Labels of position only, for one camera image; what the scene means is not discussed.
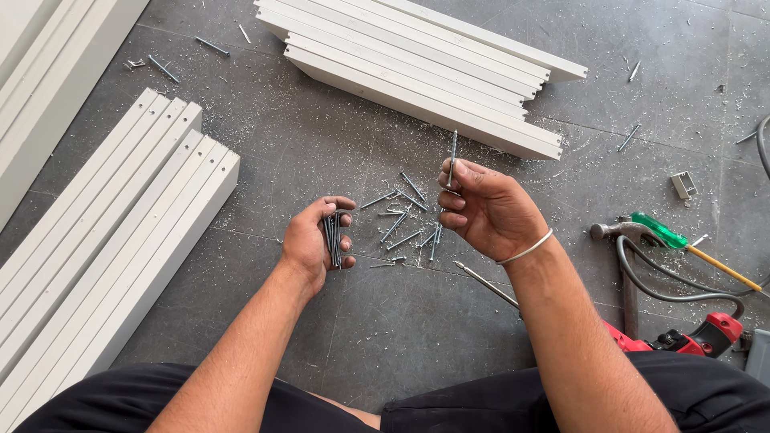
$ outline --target dark gray floor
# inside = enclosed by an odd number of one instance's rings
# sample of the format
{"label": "dark gray floor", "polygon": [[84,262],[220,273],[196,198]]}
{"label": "dark gray floor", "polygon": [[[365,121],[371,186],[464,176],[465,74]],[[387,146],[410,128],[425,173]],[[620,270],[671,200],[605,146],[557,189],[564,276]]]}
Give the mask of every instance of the dark gray floor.
{"label": "dark gray floor", "polygon": [[[204,132],[238,152],[239,185],[149,312],[117,364],[198,363],[259,287],[280,254],[287,220],[317,196],[359,203],[382,195],[406,170],[431,200],[447,155],[444,131],[325,86],[282,57],[283,44],[248,0],[152,0],[51,159],[0,234],[5,260],[146,87],[200,103]],[[603,316],[618,324],[620,277],[612,246],[589,238],[595,222],[644,210],[695,238],[752,279],[768,271],[770,182],[753,142],[733,142],[770,112],[770,2],[760,0],[498,0],[420,3],[587,66],[587,79],[545,86],[525,105],[530,122],[564,135],[560,162],[522,161],[463,139],[458,153],[516,177],[540,206]],[[249,33],[246,43],[238,24]],[[227,46],[223,58],[193,36]],[[182,80],[122,64],[152,54]],[[633,83],[629,68],[641,60]],[[715,91],[728,83],[724,93]],[[623,153],[616,147],[641,124]],[[680,200],[669,176],[689,170],[700,194]],[[428,263],[412,247],[386,253],[391,220],[356,211],[358,265],[333,273],[294,332],[279,376],[375,411],[391,398],[534,365],[524,325],[452,260],[491,280],[504,275],[454,233]],[[396,238],[434,224],[408,220]],[[406,254],[406,267],[370,269]],[[697,258],[655,256],[677,272],[736,287]],[[660,291],[660,277],[643,272]],[[743,324],[768,328],[770,303],[746,300]],[[643,337],[689,331],[728,304],[665,304],[642,297]],[[742,366],[740,354],[722,359]]]}

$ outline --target handful of screws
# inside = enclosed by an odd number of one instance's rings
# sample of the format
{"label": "handful of screws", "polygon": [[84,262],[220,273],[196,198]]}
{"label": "handful of screws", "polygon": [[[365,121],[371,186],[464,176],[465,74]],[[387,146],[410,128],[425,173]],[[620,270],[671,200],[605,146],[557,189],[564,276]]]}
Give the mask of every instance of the handful of screws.
{"label": "handful of screws", "polygon": [[342,250],[340,250],[340,218],[342,213],[334,211],[333,215],[323,219],[323,229],[326,231],[326,246],[332,257],[332,267],[342,269]]}

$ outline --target green screwdriver handle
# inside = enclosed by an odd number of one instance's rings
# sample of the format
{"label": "green screwdriver handle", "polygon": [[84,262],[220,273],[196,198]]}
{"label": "green screwdriver handle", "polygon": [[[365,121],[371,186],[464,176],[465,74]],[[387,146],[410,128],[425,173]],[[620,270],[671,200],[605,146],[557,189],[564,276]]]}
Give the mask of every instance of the green screwdriver handle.
{"label": "green screwdriver handle", "polygon": [[663,223],[644,212],[634,212],[631,214],[631,221],[650,227],[655,234],[665,241],[671,248],[684,248],[687,245],[687,238],[681,234],[674,233]]}

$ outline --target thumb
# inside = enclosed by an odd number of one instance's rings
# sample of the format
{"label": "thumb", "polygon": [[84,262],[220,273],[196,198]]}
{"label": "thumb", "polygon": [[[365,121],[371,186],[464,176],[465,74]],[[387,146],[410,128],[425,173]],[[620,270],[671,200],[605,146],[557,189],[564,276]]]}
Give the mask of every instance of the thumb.
{"label": "thumb", "polygon": [[461,159],[454,161],[452,174],[464,190],[469,190],[480,196],[488,196],[510,188],[506,179],[507,176],[501,176],[492,170],[488,170],[486,173],[471,170]]}

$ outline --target left hand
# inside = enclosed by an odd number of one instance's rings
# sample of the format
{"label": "left hand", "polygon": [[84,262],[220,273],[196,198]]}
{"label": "left hand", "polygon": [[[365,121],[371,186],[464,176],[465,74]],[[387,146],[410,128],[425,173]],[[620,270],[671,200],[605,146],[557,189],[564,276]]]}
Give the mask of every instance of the left hand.
{"label": "left hand", "polygon": [[[310,289],[309,298],[315,296],[326,280],[326,272],[331,270],[331,255],[326,247],[326,234],[323,230],[323,218],[330,216],[336,209],[353,210],[356,203],[344,196],[325,196],[314,201],[298,213],[289,222],[283,235],[283,253],[279,265],[288,267],[293,274],[306,280]],[[341,213],[341,227],[349,227],[353,217]],[[347,252],[351,241],[348,236],[340,237],[340,249]],[[347,269],[356,263],[352,256],[342,258],[342,268]]]}

